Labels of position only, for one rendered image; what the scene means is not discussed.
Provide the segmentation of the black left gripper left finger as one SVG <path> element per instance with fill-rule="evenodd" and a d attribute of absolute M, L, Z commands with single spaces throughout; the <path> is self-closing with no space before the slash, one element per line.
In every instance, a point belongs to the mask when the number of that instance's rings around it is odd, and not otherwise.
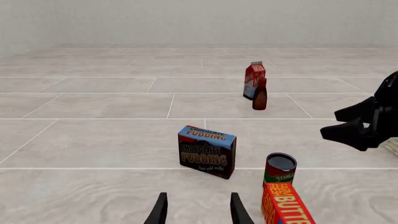
<path fill-rule="evenodd" d="M 161 192 L 152 211 L 143 224 L 166 224 L 167 210 L 167 193 Z"/>

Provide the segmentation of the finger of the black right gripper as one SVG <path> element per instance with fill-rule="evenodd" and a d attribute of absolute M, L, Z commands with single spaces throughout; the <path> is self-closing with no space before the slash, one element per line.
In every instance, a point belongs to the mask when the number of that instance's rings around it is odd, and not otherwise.
<path fill-rule="evenodd" d="M 341 122 L 354 121 L 360 118 L 363 123 L 370 123 L 373 119 L 375 106 L 377 106 L 376 99 L 374 96 L 370 96 L 358 104 L 335 111 L 335 118 Z"/>
<path fill-rule="evenodd" d="M 363 123 L 361 118 L 321 128 L 320 133 L 323 139 L 348 145 L 358 151 L 367 151 L 373 147 L 372 126 Z"/>

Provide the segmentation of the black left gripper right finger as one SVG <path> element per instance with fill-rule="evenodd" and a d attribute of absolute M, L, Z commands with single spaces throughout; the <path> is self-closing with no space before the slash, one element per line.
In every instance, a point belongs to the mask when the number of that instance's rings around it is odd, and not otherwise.
<path fill-rule="evenodd" d="M 231 193 L 230 210 L 233 224 L 254 224 L 236 192 Z"/>

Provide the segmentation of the cream woven basket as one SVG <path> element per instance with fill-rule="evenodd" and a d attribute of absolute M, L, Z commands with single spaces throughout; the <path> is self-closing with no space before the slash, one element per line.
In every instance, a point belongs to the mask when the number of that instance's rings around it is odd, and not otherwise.
<path fill-rule="evenodd" d="M 390 138 L 381 143 L 380 147 L 398 156 L 398 138 Z"/>

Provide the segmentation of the tomato sauce can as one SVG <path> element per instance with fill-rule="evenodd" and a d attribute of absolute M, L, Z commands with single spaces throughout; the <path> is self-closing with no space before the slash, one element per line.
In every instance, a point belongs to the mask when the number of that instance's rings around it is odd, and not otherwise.
<path fill-rule="evenodd" d="M 282 152 L 273 152 L 266 158 L 263 186 L 268 183 L 292 183 L 297 168 L 297 161 Z"/>

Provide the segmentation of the brown sauce bottle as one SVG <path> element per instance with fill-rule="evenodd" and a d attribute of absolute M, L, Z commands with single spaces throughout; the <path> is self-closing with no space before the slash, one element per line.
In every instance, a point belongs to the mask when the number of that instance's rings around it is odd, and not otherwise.
<path fill-rule="evenodd" d="M 266 78 L 259 78 L 257 88 L 252 99 L 252 108 L 254 110 L 265 110 L 267 106 Z"/>

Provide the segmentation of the red orange butter box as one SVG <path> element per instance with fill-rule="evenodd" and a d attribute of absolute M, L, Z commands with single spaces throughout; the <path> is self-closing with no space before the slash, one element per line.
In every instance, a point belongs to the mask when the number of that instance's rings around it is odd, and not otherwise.
<path fill-rule="evenodd" d="M 265 224 L 316 224 L 292 184 L 264 184 L 261 210 Z"/>

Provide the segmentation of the chocolate pudding box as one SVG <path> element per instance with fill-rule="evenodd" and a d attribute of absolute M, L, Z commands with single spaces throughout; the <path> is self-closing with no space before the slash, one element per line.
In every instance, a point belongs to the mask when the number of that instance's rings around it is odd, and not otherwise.
<path fill-rule="evenodd" d="M 194 126 L 178 132 L 180 165 L 229 179 L 235 168 L 237 137 Z"/>

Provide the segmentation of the red white milk carton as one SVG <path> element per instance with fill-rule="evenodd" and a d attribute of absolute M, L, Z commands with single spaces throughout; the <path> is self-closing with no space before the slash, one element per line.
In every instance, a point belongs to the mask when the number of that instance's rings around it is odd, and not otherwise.
<path fill-rule="evenodd" d="M 243 97 L 252 100 L 260 78 L 266 77 L 262 61 L 252 62 L 245 71 Z"/>

